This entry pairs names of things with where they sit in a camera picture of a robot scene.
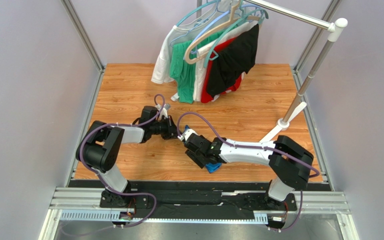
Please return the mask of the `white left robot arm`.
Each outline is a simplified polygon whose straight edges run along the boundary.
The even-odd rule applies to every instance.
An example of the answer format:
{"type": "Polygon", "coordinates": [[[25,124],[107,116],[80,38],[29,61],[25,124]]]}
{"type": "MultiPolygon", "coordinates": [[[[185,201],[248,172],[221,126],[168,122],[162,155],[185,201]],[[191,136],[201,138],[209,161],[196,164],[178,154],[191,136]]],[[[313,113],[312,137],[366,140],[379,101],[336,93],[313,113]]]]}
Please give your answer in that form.
{"type": "Polygon", "coordinates": [[[116,165],[122,144],[144,144],[154,135],[164,140],[176,139],[177,127],[168,115],[170,105],[145,106],[133,124],[92,123],[78,145],[76,159],[97,174],[105,187],[117,194],[126,194],[129,181],[116,165]]]}

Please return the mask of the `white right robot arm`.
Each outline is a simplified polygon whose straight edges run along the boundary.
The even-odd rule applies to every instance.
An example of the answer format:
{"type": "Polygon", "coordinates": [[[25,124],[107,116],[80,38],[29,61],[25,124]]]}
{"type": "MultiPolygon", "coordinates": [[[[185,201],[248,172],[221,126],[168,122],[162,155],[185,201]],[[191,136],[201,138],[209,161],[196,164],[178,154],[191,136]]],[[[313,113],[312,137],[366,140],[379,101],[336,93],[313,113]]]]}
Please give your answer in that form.
{"type": "Polygon", "coordinates": [[[186,155],[200,168],[207,165],[251,163],[270,167],[276,174],[266,192],[270,200],[283,202],[293,191],[305,190],[309,178],[317,177],[314,155],[286,135],[266,142],[243,142],[227,138],[210,141],[194,130],[180,136],[186,155]]]}

